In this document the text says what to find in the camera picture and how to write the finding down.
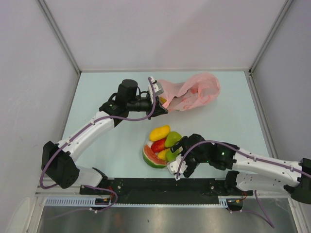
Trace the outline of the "red fake mango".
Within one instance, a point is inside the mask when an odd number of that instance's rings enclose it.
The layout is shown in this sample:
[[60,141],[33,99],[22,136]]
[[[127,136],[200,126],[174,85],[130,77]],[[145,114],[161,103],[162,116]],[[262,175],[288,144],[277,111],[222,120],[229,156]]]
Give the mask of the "red fake mango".
[[165,141],[166,141],[166,139],[163,138],[163,139],[160,139],[158,141],[153,142],[153,144],[151,145],[151,150],[154,153],[159,153],[159,152],[165,150],[166,149]]

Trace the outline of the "white paper plate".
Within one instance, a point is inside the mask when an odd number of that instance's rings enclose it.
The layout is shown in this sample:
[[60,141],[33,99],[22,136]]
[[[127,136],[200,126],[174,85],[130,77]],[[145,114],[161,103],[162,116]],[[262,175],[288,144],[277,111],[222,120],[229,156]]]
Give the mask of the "white paper plate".
[[175,152],[170,147],[165,147],[165,138],[158,141],[147,141],[142,149],[142,158],[144,162],[156,169],[164,169],[169,162],[175,160],[181,149]]

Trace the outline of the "pink plastic bag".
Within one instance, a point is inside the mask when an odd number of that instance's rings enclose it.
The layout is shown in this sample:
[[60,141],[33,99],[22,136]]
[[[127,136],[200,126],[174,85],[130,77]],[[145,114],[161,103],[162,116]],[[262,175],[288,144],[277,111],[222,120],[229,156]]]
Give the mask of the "pink plastic bag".
[[162,106],[169,112],[207,105],[216,100],[221,91],[219,80],[210,73],[195,74],[183,83],[159,82],[164,90],[160,97],[167,100]]

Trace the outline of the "green fake fruit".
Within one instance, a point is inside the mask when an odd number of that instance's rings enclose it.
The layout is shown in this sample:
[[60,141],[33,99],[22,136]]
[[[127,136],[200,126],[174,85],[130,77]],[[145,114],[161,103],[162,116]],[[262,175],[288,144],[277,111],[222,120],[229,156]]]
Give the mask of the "green fake fruit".
[[168,150],[165,154],[165,159],[167,162],[172,162],[176,159],[176,157],[179,154],[179,150],[176,150],[175,152],[172,152],[171,150]]
[[176,131],[170,132],[165,140],[165,147],[170,148],[182,138],[181,134]]

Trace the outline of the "red watermelon slice toy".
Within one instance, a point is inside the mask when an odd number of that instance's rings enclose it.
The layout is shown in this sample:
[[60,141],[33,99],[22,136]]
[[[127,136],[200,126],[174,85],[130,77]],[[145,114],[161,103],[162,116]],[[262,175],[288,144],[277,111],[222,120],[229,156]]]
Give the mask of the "red watermelon slice toy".
[[144,145],[142,150],[142,157],[144,162],[152,168],[162,169],[167,165],[166,161],[159,159],[148,145]]

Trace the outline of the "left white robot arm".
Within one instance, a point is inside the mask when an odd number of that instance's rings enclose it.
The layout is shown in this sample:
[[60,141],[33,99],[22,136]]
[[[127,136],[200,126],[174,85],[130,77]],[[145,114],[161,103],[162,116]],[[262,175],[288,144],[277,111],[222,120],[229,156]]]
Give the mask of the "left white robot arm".
[[107,190],[105,175],[94,167],[77,166],[76,161],[98,137],[117,127],[122,121],[138,121],[129,118],[130,112],[145,112],[146,116],[142,120],[168,113],[159,100],[164,92],[161,83],[153,77],[149,77],[148,82],[146,96],[142,97],[136,81],[123,80],[117,92],[110,96],[85,126],[57,143],[47,142],[42,152],[40,187],[49,188],[43,184],[43,178],[47,175],[54,181],[50,188],[59,186],[67,189],[72,185],[80,185],[91,188],[97,194],[104,193]]

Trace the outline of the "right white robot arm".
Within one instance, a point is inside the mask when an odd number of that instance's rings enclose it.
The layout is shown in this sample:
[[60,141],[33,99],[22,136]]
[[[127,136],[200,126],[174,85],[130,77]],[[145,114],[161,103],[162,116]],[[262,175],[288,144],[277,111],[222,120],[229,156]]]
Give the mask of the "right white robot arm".
[[171,152],[177,157],[167,169],[178,181],[188,178],[201,163],[218,170],[227,170],[224,189],[230,195],[239,191],[287,193],[300,203],[311,202],[311,161],[279,160],[258,155],[230,143],[205,140],[199,134],[184,136]]

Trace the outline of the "yellow green starfruit toy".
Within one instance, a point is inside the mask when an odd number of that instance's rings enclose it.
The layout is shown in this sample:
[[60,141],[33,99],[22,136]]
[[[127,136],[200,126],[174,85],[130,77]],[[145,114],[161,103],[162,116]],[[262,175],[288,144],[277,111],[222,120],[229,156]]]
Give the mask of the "yellow green starfruit toy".
[[165,98],[163,98],[163,97],[159,97],[159,100],[160,100],[160,102],[161,103],[165,103],[167,100],[165,99]]

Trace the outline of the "yellow fake mango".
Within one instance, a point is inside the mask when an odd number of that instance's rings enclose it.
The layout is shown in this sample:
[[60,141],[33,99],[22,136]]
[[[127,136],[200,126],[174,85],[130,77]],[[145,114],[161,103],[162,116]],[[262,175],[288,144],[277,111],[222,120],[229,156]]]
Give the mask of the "yellow fake mango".
[[158,158],[163,160],[163,161],[166,161],[166,153],[170,151],[170,148],[167,148],[167,149],[164,149],[162,150],[161,152],[158,153]]
[[167,135],[170,133],[171,128],[169,125],[164,125],[158,128],[153,129],[150,134],[149,134],[149,140],[150,141],[158,141],[161,140],[165,137],[167,137]]

